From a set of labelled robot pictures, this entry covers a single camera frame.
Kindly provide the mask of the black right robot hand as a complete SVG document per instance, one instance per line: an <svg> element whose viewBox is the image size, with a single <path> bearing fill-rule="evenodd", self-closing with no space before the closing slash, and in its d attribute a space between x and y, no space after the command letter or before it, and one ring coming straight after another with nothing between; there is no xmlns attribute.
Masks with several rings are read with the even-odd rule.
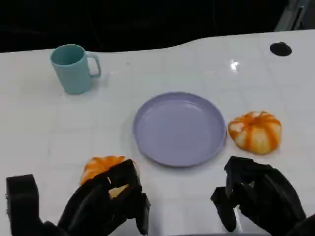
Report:
<svg viewBox="0 0 315 236"><path fill-rule="evenodd" d="M307 218L296 190L278 169L232 156L224 170L226 185L216 187L211 200L229 232L237 226L236 207L273 236L287 235Z"/></svg>

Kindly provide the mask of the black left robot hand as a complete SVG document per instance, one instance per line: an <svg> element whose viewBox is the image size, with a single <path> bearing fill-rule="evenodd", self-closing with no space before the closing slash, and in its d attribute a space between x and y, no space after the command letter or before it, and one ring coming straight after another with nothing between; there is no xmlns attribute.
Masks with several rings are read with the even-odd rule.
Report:
<svg viewBox="0 0 315 236"><path fill-rule="evenodd" d="M149 211L149 199L129 159L82 184L66 204L58 227L70 236L108 236L128 219L135 219L145 236Z"/></svg>

